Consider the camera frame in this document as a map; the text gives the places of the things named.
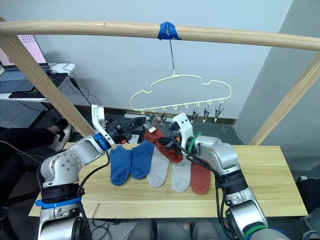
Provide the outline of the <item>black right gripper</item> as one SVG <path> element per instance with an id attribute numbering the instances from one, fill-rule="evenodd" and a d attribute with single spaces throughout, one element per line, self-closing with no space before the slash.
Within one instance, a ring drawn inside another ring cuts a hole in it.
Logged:
<path id="1" fill-rule="evenodd" d="M 175 148 L 177 151 L 185 152 L 185 129 L 178 122 L 173 122 L 170 124 L 169 130 L 170 137 L 161 137 L 158 139 L 158 142 L 166 144 L 164 147 L 167 151 Z"/>

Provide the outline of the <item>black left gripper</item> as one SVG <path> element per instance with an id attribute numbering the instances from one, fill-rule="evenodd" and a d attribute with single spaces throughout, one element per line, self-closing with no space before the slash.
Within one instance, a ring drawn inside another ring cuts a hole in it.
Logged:
<path id="1" fill-rule="evenodd" d="M 145 121 L 145 117 L 135 117 L 124 123 L 118 120 L 108 121 L 106 124 L 106 132 L 116 144 L 125 144 L 132 138 L 130 132 L 140 128 Z"/>

